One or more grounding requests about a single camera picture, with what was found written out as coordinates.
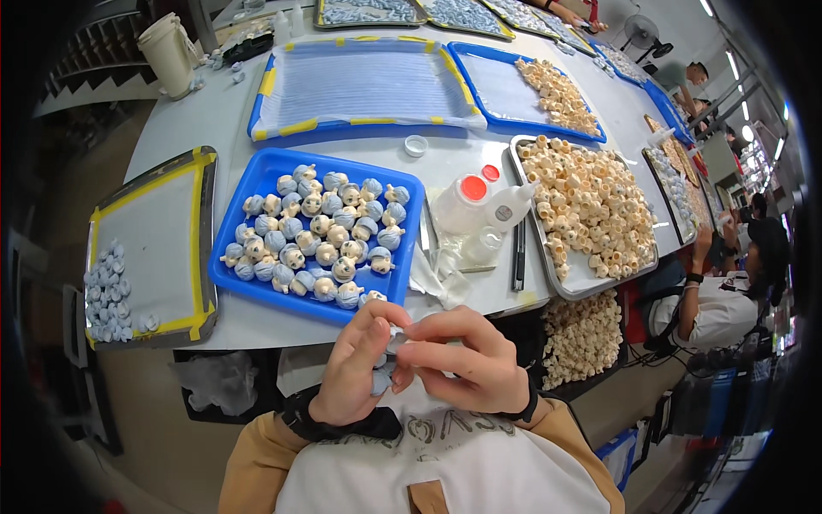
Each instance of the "wrist strap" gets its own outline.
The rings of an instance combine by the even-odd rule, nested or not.
[[[533,384],[530,375],[528,376],[528,389],[528,405],[522,410],[522,412],[518,412],[516,414],[512,414],[510,412],[497,412],[496,415],[501,418],[508,419],[510,421],[523,420],[525,423],[531,423],[533,412],[537,409],[537,401],[539,401],[539,392],[537,392],[537,388]]]
[[[389,407],[377,407],[365,419],[341,427],[317,423],[308,414],[308,405],[319,394],[320,386],[317,384],[303,389],[285,399],[283,422],[299,437],[319,442],[340,439],[350,433],[379,439],[396,439],[399,436],[402,425]]]

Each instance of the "trash bag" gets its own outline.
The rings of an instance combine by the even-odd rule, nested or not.
[[[192,393],[188,403],[197,412],[217,405],[227,416],[239,416],[256,402],[254,377],[260,372],[244,351],[219,357],[195,356],[184,363],[170,363],[180,385]]]

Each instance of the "table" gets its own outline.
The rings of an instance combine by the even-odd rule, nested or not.
[[[306,9],[304,15],[309,19],[313,16],[312,9]],[[310,28],[310,23],[307,27],[308,33],[294,41],[329,37],[327,33]],[[649,135],[642,115],[647,113],[657,119],[662,119],[662,115],[643,90],[618,78],[611,79],[598,70],[588,56],[582,53],[566,56],[556,50],[552,41],[522,32],[517,32],[517,38],[510,43],[439,30],[429,25],[410,30],[333,32],[334,37],[365,34],[412,34],[443,43],[464,41],[554,62],[568,73],[598,116],[608,136],[608,143],[600,147],[620,151],[630,161],[636,182],[644,189],[648,201],[654,206],[664,205],[663,195],[640,154],[642,147],[647,146],[645,139]],[[437,135],[439,132],[436,130],[442,129],[433,127],[433,135],[423,133],[427,136],[429,147],[420,159],[413,159],[404,153],[403,139],[411,132],[407,129],[402,132],[402,128],[399,135],[390,137],[379,137],[381,132],[385,132],[384,128],[379,128],[379,132],[363,132],[358,139],[344,141],[323,141],[321,134],[306,133],[273,141],[252,142],[246,134],[246,127],[267,59],[266,54],[246,61],[243,70],[247,77],[238,85],[231,82],[230,70],[224,68],[215,72],[206,68],[197,70],[206,80],[202,90],[177,102],[172,102],[168,96],[160,98],[137,142],[125,181],[196,146],[213,146],[218,153],[215,230],[222,222],[226,206],[248,161],[256,151],[267,146],[288,146],[295,150],[397,169],[420,177],[427,188],[444,188],[460,174],[476,173],[485,164],[493,164],[501,171],[501,178],[494,184],[493,192],[516,184],[515,171],[507,155],[510,136],[493,132],[470,132],[467,138],[457,138]],[[667,210],[658,208],[655,213],[659,221],[655,234],[661,257],[679,249],[679,242]],[[509,314],[537,308],[555,294],[545,278],[538,254],[540,248],[532,230],[528,230],[526,241],[525,290],[519,293],[510,291],[511,240],[510,233],[506,234],[494,271],[467,275],[473,291],[465,303],[483,314]],[[240,350],[315,345],[333,341],[339,333],[338,326],[321,322],[305,323],[292,313],[229,291],[220,289],[218,302],[220,315],[211,337],[186,349]],[[405,308],[414,320],[442,309],[436,299],[410,289]]]

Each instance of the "black cap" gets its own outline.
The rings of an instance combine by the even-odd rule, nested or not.
[[[762,270],[768,282],[779,283],[791,260],[791,244],[787,241],[785,227],[776,218],[751,220],[748,236],[759,249]]]

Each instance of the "white shirt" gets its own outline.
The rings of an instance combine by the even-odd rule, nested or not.
[[[588,471],[553,442],[489,414],[457,410],[419,377],[389,406],[394,441],[350,435],[303,449],[276,512],[410,512],[408,486],[439,480],[448,512],[608,513]]]
[[[737,290],[720,289],[723,284]],[[700,285],[700,310],[694,318],[694,330],[688,341],[683,341],[675,329],[671,334],[674,342],[681,346],[697,346],[701,350],[738,343],[756,325],[758,317],[756,302],[745,296],[749,288],[745,271],[731,271],[727,276],[706,276]],[[678,302],[679,297],[668,296],[653,303],[649,322],[653,336],[665,330]]]

